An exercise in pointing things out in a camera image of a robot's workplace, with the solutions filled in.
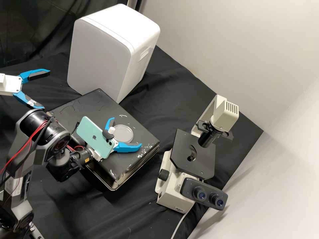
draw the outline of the smartphone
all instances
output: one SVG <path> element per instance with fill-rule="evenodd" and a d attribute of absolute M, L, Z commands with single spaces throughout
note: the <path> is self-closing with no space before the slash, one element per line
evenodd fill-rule
<path fill-rule="evenodd" d="M 107 158 L 114 147 L 114 141 L 106 140 L 102 134 L 102 129 L 87 116 L 81 119 L 76 133 L 102 158 Z"/>

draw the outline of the black cloth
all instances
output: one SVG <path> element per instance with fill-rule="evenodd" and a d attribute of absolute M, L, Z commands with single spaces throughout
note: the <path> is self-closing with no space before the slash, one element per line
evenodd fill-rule
<path fill-rule="evenodd" d="M 74 21 L 127 0 L 0 0 L 0 67 L 69 52 Z"/>
<path fill-rule="evenodd" d="M 79 97 L 68 87 L 68 55 L 58 54 L 2 68 L 0 72 L 20 72 L 46 68 L 47 78 L 23 86 L 24 93 L 51 110 Z M 154 192 L 163 153 L 173 145 L 176 128 L 190 132 L 215 93 L 158 47 L 142 81 L 120 103 L 160 140 L 160 151 L 117 191 L 111 192 L 85 172 L 58 183 L 45 167 L 36 166 L 29 201 L 34 223 L 50 238 L 170 238 L 182 214 L 156 204 Z M 0 165 L 5 163 L 14 139 L 14 124 L 28 110 L 13 97 L 0 97 Z M 262 130 L 240 113 L 232 129 L 232 143 L 217 142 L 214 178 L 220 189 L 226 184 L 257 141 Z M 175 238 L 187 238 L 206 207 L 195 204 L 182 222 Z"/>

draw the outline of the white cap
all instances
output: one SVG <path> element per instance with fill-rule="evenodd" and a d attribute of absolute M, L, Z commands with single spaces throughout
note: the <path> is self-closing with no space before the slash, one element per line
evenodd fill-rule
<path fill-rule="evenodd" d="M 114 127 L 110 127 L 107 132 L 108 132 L 109 134 L 114 134 L 115 128 L 114 128 Z"/>

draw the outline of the blue gripper jaw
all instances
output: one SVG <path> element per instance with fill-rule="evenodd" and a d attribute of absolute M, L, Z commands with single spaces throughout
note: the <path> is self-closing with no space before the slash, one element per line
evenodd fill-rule
<path fill-rule="evenodd" d="M 115 118 L 111 117 L 107 120 L 105 129 L 109 130 L 110 127 L 114 125 Z M 114 151 L 118 153 L 130 153 L 130 152 L 136 152 L 140 149 L 142 146 L 141 143 L 124 143 L 124 142 L 119 142 L 119 145 L 113 148 Z"/>

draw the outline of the white wall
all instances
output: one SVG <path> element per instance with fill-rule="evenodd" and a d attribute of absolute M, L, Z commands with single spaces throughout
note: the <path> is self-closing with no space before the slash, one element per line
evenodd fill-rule
<path fill-rule="evenodd" d="M 319 238 L 319 81 L 264 132 L 189 239 Z"/>
<path fill-rule="evenodd" d="M 319 75 L 318 0 L 143 0 L 158 46 L 263 129 Z"/>

